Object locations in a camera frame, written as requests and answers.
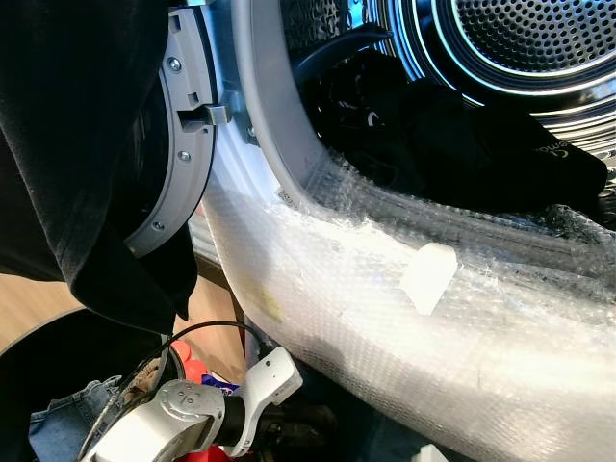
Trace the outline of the blue denim jeans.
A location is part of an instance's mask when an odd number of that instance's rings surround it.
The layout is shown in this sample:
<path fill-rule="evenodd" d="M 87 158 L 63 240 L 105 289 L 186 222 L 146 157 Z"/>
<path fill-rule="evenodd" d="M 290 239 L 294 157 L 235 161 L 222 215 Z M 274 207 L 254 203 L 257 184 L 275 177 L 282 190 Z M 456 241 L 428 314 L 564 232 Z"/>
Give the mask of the blue denim jeans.
<path fill-rule="evenodd" d="M 119 379 L 120 375 L 112 375 L 105 381 L 92 381 L 32 413 L 28 418 L 28 445 L 34 450 L 31 462 L 78 462 L 81 444 L 106 401 L 117 392 Z"/>

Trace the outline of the perforated steel washer drum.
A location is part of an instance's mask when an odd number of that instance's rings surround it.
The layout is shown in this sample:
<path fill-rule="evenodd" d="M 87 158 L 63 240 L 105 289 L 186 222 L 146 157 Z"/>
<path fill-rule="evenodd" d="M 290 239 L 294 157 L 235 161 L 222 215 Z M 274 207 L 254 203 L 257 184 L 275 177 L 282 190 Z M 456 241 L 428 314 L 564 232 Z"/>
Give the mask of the perforated steel washer drum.
<path fill-rule="evenodd" d="M 302 54 L 353 28 L 410 80 L 532 115 L 616 170 L 615 0 L 277 0 Z"/>

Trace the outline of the black hanging garment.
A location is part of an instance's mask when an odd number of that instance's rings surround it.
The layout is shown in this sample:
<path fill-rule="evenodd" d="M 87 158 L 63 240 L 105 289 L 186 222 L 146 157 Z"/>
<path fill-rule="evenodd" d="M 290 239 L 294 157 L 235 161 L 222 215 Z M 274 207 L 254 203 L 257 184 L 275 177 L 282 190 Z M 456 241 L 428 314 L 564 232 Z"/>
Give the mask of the black hanging garment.
<path fill-rule="evenodd" d="M 196 286 L 188 230 L 137 258 L 111 211 L 167 19 L 167 0 L 0 0 L 0 274 L 163 335 Z"/>

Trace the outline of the grey round washer door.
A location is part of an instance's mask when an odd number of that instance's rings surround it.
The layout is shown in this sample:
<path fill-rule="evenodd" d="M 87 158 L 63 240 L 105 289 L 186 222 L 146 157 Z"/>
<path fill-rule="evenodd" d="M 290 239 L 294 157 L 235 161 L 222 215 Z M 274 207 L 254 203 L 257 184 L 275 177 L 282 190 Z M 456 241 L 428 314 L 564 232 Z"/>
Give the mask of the grey round washer door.
<path fill-rule="evenodd" d="M 166 116 L 167 153 L 155 158 L 163 171 L 159 196 L 126 238 L 136 258 L 170 241 L 201 202 L 215 154 L 216 128 L 232 120 L 220 101 L 202 0 L 167 12 L 166 52 L 159 61 L 159 92 Z"/>

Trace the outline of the black clothes pile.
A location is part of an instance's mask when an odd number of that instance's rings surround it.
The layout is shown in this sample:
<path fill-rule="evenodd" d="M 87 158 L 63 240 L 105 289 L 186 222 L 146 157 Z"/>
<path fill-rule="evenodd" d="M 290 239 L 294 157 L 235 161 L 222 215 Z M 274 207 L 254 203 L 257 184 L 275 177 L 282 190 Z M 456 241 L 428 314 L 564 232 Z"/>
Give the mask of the black clothes pile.
<path fill-rule="evenodd" d="M 602 160 L 526 112 L 474 106 L 365 49 L 298 89 L 322 144 L 379 188 L 483 213 L 602 210 Z"/>

